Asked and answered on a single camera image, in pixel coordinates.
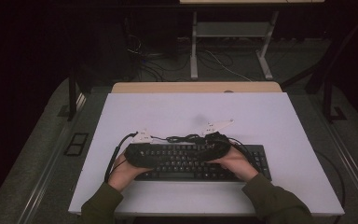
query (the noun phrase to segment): black cable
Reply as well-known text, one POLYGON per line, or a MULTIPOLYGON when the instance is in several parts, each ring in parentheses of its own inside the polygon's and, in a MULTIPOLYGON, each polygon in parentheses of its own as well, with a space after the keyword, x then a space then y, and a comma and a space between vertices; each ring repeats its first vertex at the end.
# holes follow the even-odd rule
POLYGON ((242 142, 238 141, 235 138, 228 138, 228 140, 233 140, 233 141, 237 142, 239 145, 232 144, 232 143, 230 143, 230 144, 246 157, 248 162, 251 163, 251 165, 257 170, 258 173, 261 173, 261 168, 255 161, 253 156, 251 155, 249 149, 242 142))
MULTIPOLYGON (((341 184, 341 190, 342 190, 342 197, 341 197, 341 206, 342 208, 345 207, 345 201, 346 201, 346 190, 345 190, 345 184, 344 184, 344 178, 342 178, 341 173, 339 172, 338 168, 336 167, 336 165, 330 160, 328 159, 322 152, 314 150, 317 154, 319 154, 320 156, 322 156, 325 160, 327 160, 334 168, 334 170, 336 171, 338 178, 339 178, 339 182, 341 184)), ((337 216, 335 221, 333 222, 333 224, 337 224, 339 222, 339 220, 341 219, 341 216, 337 216)))
POLYGON ((122 161, 121 163, 119 163, 117 166, 113 167, 113 169, 112 169, 112 171, 110 172, 110 174, 112 174, 112 173, 118 168, 118 166, 121 165, 121 164, 123 164, 125 161, 127 161, 127 160, 124 160, 124 161, 122 161))
POLYGON ((148 75, 151 75, 155 79, 156 82, 158 82, 158 75, 156 75, 154 72, 149 71, 145 68, 141 68, 142 71, 145 71, 148 75))
POLYGON ((205 139, 203 137, 200 137, 198 134, 189 134, 185 137, 180 136, 171 136, 167 138, 160 138, 156 136, 151 136, 152 138, 156 138, 162 141, 167 141, 168 143, 195 143, 195 144, 205 144, 205 139))
POLYGON ((141 65, 143 70, 146 71, 147 73, 151 74, 155 79, 156 82, 158 82, 158 78, 163 82, 164 81, 164 77, 155 69, 153 69, 152 67, 149 67, 147 65, 142 64, 141 65))
POLYGON ((157 63, 152 63, 150 61, 145 61, 146 63, 151 63, 155 66, 157 66, 159 69, 163 70, 163 71, 167 71, 167 72, 177 72, 177 71, 180 71, 182 69, 184 69, 186 67, 186 65, 188 64, 188 61, 190 60, 190 57, 187 57, 185 63, 183 65, 181 65, 180 67, 178 68, 173 68, 173 69, 168 69, 168 68, 164 68, 163 66, 157 64, 157 63))
POLYGON ((115 163, 117 154, 120 151, 121 145, 123 145, 123 143, 127 140, 127 138, 134 137, 136 134, 137 133, 127 134, 127 136, 125 136, 123 139, 121 139, 121 142, 115 148, 115 151, 113 152, 112 158, 110 159, 110 162, 109 162, 109 164, 107 165, 107 168, 106 168, 106 172, 105 172, 105 176, 104 176, 104 180, 103 180, 105 183, 107 183, 107 181, 109 180, 110 174, 113 172, 112 167, 113 167, 113 164, 115 163))

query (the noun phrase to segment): cable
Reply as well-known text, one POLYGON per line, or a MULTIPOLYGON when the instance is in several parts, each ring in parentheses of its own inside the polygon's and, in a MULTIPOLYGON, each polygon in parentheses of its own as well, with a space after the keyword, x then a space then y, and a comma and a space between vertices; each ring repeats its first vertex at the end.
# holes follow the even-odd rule
MULTIPOLYGON (((203 51, 204 52, 206 52, 208 55, 211 55, 211 51, 209 51, 209 50, 207 50, 207 49, 205 49, 205 50, 199 50, 198 51, 198 53, 200 54, 200 53, 203 53, 203 51)), ((226 53, 216 53, 216 52, 214 52, 214 53, 212 53, 212 55, 222 55, 222 56, 225 56, 226 58, 228 58, 228 60, 229 60, 229 63, 223 63, 222 62, 222 60, 216 60, 216 58, 215 57, 213 57, 213 60, 209 60, 209 59, 207 59, 207 58, 204 58, 206 61, 208 61, 209 63, 215 63, 215 64, 218 64, 218 65, 223 65, 223 66, 225 66, 225 67, 227 67, 227 66, 231 66, 231 65, 233 65, 234 64, 234 61, 232 60, 232 58, 231 58, 231 56, 229 56, 228 54, 226 54, 226 53)))
POLYGON ((197 54, 197 60, 200 61, 205 67, 209 68, 209 69, 212 69, 212 70, 215 70, 215 71, 222 71, 222 70, 225 70, 221 65, 219 65, 218 68, 213 68, 211 66, 209 66, 205 61, 203 60, 206 60, 206 61, 210 61, 206 58, 204 58, 203 56, 201 56, 201 54, 197 54))
POLYGON ((258 173, 261 172, 261 168, 260 166, 257 164, 257 162, 255 161, 255 159, 253 158, 253 156, 251 155, 249 149, 246 147, 246 145, 244 145, 242 142, 238 141, 235 138, 231 138, 229 137, 228 140, 233 140, 235 142, 237 142, 237 144, 241 145, 237 145, 237 144, 232 144, 230 143, 234 148, 236 148, 240 153, 242 153, 246 159, 248 160, 248 162, 251 163, 251 165, 257 170, 258 173))
MULTIPOLYGON (((334 168, 334 170, 336 171, 338 178, 339 178, 339 182, 341 184, 341 190, 342 190, 342 197, 341 197, 341 206, 342 208, 345 207, 345 201, 346 201, 346 190, 345 190, 345 184, 344 184, 344 178, 342 178, 341 173, 339 172, 338 168, 336 167, 336 165, 330 160, 328 159, 322 152, 314 150, 317 154, 319 154, 320 156, 322 156, 325 160, 327 160, 334 168)), ((333 224, 337 224, 339 222, 339 220, 341 219, 341 216, 337 216, 335 221, 333 222, 333 224)))
POLYGON ((205 144, 205 139, 203 137, 200 137, 198 134, 192 133, 185 137, 180 136, 171 136, 167 138, 160 138, 156 136, 151 136, 152 138, 156 138, 158 140, 167 141, 168 143, 195 143, 195 144, 205 144))
POLYGON ((113 167, 112 171, 110 172, 110 174, 112 174, 117 168, 119 165, 123 164, 124 161, 122 161, 121 163, 119 163, 117 166, 113 167))
POLYGON ((160 78, 161 82, 164 81, 164 78, 162 77, 162 75, 158 71, 153 69, 152 67, 149 67, 149 66, 144 65, 144 64, 142 64, 141 66, 143 68, 143 71, 146 71, 147 73, 149 73, 150 75, 152 75, 156 79, 156 82, 158 82, 158 78, 160 78))
POLYGON ((138 41, 138 48, 136 48, 134 51, 138 51, 141 49, 142 41, 138 38, 136 35, 129 35, 129 37, 135 38, 138 41))
POLYGON ((233 72, 233 71, 229 70, 229 69, 228 69, 227 67, 225 67, 209 50, 205 50, 205 51, 208 52, 209 54, 211 54, 211 55, 220 63, 220 65, 222 65, 222 67, 225 68, 228 72, 230 72, 230 73, 232 73, 232 74, 234 74, 234 75, 237 75, 237 76, 239 76, 239 77, 243 77, 243 78, 245 78, 246 80, 252 82, 252 80, 251 80, 250 78, 245 77, 245 76, 243 76, 243 75, 241 75, 241 74, 238 74, 238 73, 236 73, 236 72, 233 72))
POLYGON ((112 167, 113 167, 113 164, 115 163, 117 154, 120 151, 121 145, 123 145, 123 143, 127 140, 127 138, 134 137, 137 133, 138 132, 127 134, 123 139, 121 139, 121 142, 115 148, 115 151, 113 152, 112 158, 110 159, 110 162, 109 162, 109 164, 107 165, 107 168, 106 168, 106 172, 105 172, 105 176, 104 176, 104 180, 103 180, 105 183, 107 183, 107 181, 109 180, 110 174, 112 174, 112 172, 113 172, 112 167))
MULTIPOLYGON (((222 39, 221 37, 217 37, 217 38, 214 39, 214 42, 212 43, 212 44, 213 44, 213 47, 216 49, 216 50, 214 51, 215 54, 220 54, 220 53, 226 54, 226 51, 227 51, 228 49, 232 49, 232 47, 233 47, 237 42, 239 42, 239 40, 240 40, 240 39, 237 38, 237 37, 233 37, 234 41, 231 41, 231 40, 232 40, 232 37, 226 37, 226 38, 223 38, 223 40, 221 40, 221 39, 222 39), (224 47, 222 47, 222 48, 218 47, 218 45, 217 45, 217 43, 216 43, 217 41, 225 42, 225 40, 227 40, 227 39, 228 39, 229 42, 230 42, 230 43, 228 43, 228 46, 224 46, 224 47)), ((210 46, 206 46, 202 40, 203 40, 203 38, 200 38, 200 42, 199 42, 198 44, 200 44, 203 49, 209 48, 210 46)))
POLYGON ((188 64, 188 61, 189 61, 189 60, 190 60, 190 57, 187 57, 185 63, 184 63, 182 66, 180 66, 180 67, 178 67, 178 68, 173 68, 173 69, 164 68, 164 67, 162 67, 161 65, 159 65, 159 64, 157 64, 157 63, 152 63, 152 62, 150 62, 150 61, 146 61, 146 63, 151 63, 151 64, 157 66, 159 69, 161 69, 161 70, 163 70, 163 71, 176 72, 176 71, 180 71, 180 70, 184 69, 184 68, 186 67, 186 65, 188 64))

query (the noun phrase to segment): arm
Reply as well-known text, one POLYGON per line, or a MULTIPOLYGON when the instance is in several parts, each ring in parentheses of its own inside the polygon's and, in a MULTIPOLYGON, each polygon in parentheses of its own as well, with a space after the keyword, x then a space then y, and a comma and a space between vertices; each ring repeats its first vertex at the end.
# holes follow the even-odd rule
POLYGON ((251 200, 258 218, 269 224, 314 223, 310 210, 296 195, 273 186, 234 147, 226 156, 210 162, 220 163, 247 182, 242 191, 251 200))
POLYGON ((115 222, 114 212, 123 200, 121 191, 139 174, 150 169, 134 167, 123 154, 117 157, 108 183, 102 183, 95 194, 81 207, 78 224, 115 222))

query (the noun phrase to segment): white tabletop surface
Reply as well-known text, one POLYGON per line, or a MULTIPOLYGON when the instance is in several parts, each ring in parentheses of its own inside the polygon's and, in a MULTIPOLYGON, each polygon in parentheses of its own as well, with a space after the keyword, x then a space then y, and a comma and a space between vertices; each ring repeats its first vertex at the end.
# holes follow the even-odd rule
MULTIPOLYGON (((200 134, 208 122, 230 119, 233 124, 220 133, 244 144, 263 145, 274 185, 292 191, 315 216, 344 213, 283 92, 109 94, 69 212, 79 214, 81 205, 100 187, 115 147, 128 133, 147 129, 162 138, 200 134)), ((133 181, 116 214, 252 216, 255 210, 242 187, 242 183, 133 181)))

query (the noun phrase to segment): person's left hand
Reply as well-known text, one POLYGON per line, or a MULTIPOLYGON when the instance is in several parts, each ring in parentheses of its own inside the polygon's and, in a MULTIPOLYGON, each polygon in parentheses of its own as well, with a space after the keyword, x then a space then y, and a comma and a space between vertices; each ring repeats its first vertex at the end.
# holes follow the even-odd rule
POLYGON ((119 192, 126 188, 137 175, 152 170, 131 165, 127 162, 124 152, 117 157, 113 167, 114 170, 107 183, 119 192))

